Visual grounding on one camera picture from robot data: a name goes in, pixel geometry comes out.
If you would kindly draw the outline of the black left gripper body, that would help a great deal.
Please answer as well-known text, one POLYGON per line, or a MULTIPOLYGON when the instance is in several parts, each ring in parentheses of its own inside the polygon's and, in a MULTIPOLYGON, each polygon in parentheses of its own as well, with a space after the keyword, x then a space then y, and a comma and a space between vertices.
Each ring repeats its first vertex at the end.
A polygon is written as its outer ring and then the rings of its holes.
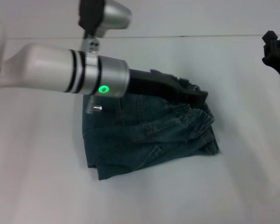
POLYGON ((128 93, 160 97, 171 103, 193 103, 193 91, 187 91, 189 81, 157 70, 129 70, 128 93))

